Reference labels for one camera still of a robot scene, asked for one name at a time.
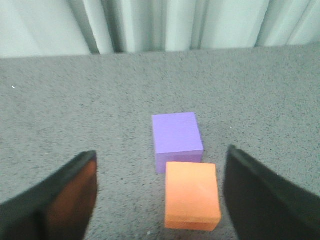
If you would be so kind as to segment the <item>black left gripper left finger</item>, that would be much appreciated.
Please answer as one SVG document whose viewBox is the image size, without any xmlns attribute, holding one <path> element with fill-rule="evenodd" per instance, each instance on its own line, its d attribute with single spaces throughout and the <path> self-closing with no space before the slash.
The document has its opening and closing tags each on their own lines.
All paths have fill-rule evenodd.
<svg viewBox="0 0 320 240">
<path fill-rule="evenodd" d="M 94 150 L 0 205 L 2 240 L 83 240 L 98 195 Z"/>
</svg>

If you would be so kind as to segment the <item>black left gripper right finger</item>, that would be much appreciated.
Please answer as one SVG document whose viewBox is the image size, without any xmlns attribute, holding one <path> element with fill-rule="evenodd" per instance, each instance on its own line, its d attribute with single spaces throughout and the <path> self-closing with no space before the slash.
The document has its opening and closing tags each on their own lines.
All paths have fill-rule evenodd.
<svg viewBox="0 0 320 240">
<path fill-rule="evenodd" d="M 225 204 L 240 240 L 318 240 L 320 198 L 230 145 Z"/>
</svg>

